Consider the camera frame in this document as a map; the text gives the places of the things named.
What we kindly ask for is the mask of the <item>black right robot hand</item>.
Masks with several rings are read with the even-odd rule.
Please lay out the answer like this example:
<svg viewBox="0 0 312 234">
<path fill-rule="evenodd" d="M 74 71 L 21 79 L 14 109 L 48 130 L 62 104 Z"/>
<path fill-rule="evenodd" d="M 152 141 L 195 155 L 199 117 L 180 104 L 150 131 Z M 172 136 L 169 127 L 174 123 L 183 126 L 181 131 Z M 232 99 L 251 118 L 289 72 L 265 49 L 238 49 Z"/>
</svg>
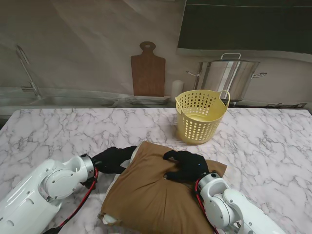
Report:
<svg viewBox="0 0 312 234">
<path fill-rule="evenodd" d="M 188 151 L 168 151 L 164 160 L 173 160 L 177 163 L 176 172 L 166 172 L 164 177 L 175 182 L 196 182 L 209 174 L 208 165 L 203 156 Z"/>
</svg>

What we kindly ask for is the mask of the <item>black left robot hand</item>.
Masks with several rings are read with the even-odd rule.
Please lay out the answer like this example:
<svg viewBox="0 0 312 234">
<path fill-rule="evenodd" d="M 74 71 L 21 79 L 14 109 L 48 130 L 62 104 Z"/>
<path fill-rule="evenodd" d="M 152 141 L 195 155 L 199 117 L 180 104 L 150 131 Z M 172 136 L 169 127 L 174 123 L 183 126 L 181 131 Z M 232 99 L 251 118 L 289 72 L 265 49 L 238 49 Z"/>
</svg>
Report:
<svg viewBox="0 0 312 234">
<path fill-rule="evenodd" d="M 121 164 L 131 159 L 136 146 L 130 146 L 123 149 L 110 147 L 105 151 L 91 158 L 95 168 L 104 174 L 121 174 L 126 169 Z"/>
</svg>

